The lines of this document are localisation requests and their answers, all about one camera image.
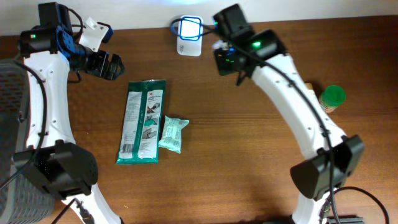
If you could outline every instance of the small bottle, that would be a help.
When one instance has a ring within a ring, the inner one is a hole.
[[[346,100],[346,92],[338,85],[331,85],[319,97],[319,104],[326,113],[333,112]]]

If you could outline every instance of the small packet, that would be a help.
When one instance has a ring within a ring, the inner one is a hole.
[[[165,80],[129,83],[116,164],[158,163]]]
[[[189,120],[169,118],[165,116],[162,139],[159,146],[181,154],[181,129],[189,124]]]

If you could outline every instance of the gray mesh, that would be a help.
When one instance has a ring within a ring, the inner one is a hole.
[[[29,87],[26,72],[4,68],[0,63],[0,183],[15,168],[11,157],[25,150],[29,120],[18,122],[19,111],[29,111]],[[0,191],[0,223],[37,223],[54,210],[54,198],[42,194],[23,175]]]

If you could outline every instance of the white wall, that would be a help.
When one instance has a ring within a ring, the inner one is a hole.
[[[0,35],[19,34],[39,24],[37,4],[46,0],[0,0]],[[398,14],[398,0],[58,0],[114,29],[167,27],[182,14],[211,17],[240,3],[249,22]]]

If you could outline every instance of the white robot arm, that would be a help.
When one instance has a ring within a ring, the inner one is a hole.
[[[325,120],[326,128],[330,130],[331,145],[334,147],[341,144],[343,142],[341,137],[345,136],[344,131],[320,108],[317,99],[312,98],[311,94],[309,94],[294,66],[292,57],[279,54],[270,58],[268,62],[280,68],[306,94],[317,113]],[[312,116],[311,111],[300,95],[289,86],[286,80],[269,67],[257,67],[251,78],[268,95],[286,120],[293,131],[304,158],[312,159],[317,157],[318,149],[324,148],[328,150],[328,145],[322,136],[322,130],[318,122]],[[319,223],[320,210],[328,196],[329,193],[326,193],[322,199],[316,201],[300,194],[297,208],[292,216],[293,221],[296,224]]]
[[[239,74],[237,85],[248,77],[268,95],[291,128],[306,160],[290,170],[300,191],[290,221],[326,222],[328,212],[323,207],[329,206],[331,190],[342,187],[355,170],[364,151],[362,141],[357,136],[347,138],[321,109],[273,31],[255,34],[237,4],[213,18],[213,32],[225,40],[213,45],[220,75],[245,72],[243,77]]]
[[[50,11],[56,16],[48,16]],[[39,152],[49,151],[44,156],[38,153],[37,160],[41,166],[32,164],[24,175],[38,189],[52,194],[63,203],[74,200],[72,209],[83,223],[119,224],[123,221],[110,209],[96,183],[98,171],[95,158],[75,145],[68,115],[67,83],[71,69],[114,80],[122,74],[124,67],[120,57],[113,55],[112,61],[108,62],[109,53],[99,50],[101,42],[107,42],[113,34],[110,26],[88,18],[84,24],[85,31],[76,44],[77,40],[72,37],[69,11],[72,10],[55,2],[39,4],[42,26],[21,34],[24,64],[42,80],[47,95],[47,122],[45,133],[41,133],[44,99],[37,79],[28,73],[30,128],[26,146],[36,150],[40,136],[44,134]],[[23,164],[26,160],[24,154],[27,153],[14,155],[14,162]]]

